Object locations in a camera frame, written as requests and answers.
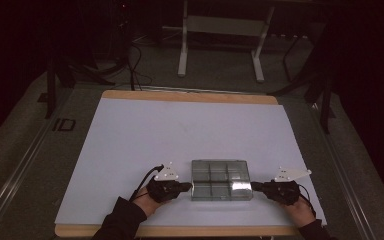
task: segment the white metal table leg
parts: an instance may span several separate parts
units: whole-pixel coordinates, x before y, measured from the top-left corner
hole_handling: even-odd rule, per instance
[[[179,69],[177,75],[179,77],[186,76],[186,64],[188,60],[188,1],[183,1],[183,27],[182,27],[182,49],[180,51]]]
[[[273,16],[273,12],[274,12],[274,7],[271,7],[269,9],[269,13],[267,14],[264,27],[260,34],[260,41],[258,42],[258,46],[255,50],[251,51],[251,57],[252,57],[252,62],[254,64],[255,77],[257,79],[257,82],[264,81],[263,70],[261,69],[260,53],[261,53],[261,49],[263,48],[264,40],[267,37],[267,31],[269,30],[270,21]]]

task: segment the dark background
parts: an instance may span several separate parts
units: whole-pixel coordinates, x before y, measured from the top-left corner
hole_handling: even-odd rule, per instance
[[[138,24],[148,28],[156,41],[162,23],[180,26],[181,1],[137,2]],[[107,10],[112,4],[0,1],[0,125],[29,84],[46,70],[50,49],[93,66],[92,52],[106,47],[98,39],[108,35],[108,29],[101,26],[111,24]],[[194,7],[202,10],[199,4],[191,9]],[[277,8],[270,31],[294,34],[299,12],[287,6]],[[334,91],[384,182],[384,1],[357,0],[355,7],[334,14],[330,20],[313,57],[334,73]]]

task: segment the right hand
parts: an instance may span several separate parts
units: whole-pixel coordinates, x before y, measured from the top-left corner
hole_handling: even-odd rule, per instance
[[[283,208],[291,217],[292,221],[295,223],[295,226],[298,228],[304,227],[316,220],[316,217],[311,210],[308,202],[302,197],[298,198],[293,205],[283,205],[280,204],[280,207]]]

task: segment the white plastic bracket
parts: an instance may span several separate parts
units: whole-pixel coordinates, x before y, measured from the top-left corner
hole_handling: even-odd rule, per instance
[[[164,165],[164,168],[154,177],[155,181],[169,181],[169,180],[177,180],[179,175],[177,175],[176,171],[171,166],[173,163],[170,162],[169,165]]]
[[[291,182],[298,178],[311,174],[310,170],[292,169],[279,167],[279,172],[274,178],[275,182]]]

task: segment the human hand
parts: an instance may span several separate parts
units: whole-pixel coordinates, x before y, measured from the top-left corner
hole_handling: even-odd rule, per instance
[[[280,204],[280,206],[289,214],[295,226],[298,228],[304,227],[316,220],[310,205],[302,197],[299,197],[298,201],[293,205]]]
[[[163,203],[157,203],[152,199],[149,194],[146,187],[143,187],[139,190],[139,192],[136,194],[135,199],[133,200],[133,203],[138,205],[142,211],[146,214],[146,217],[149,218],[154,212],[157,210],[157,208],[164,205],[166,202]]]

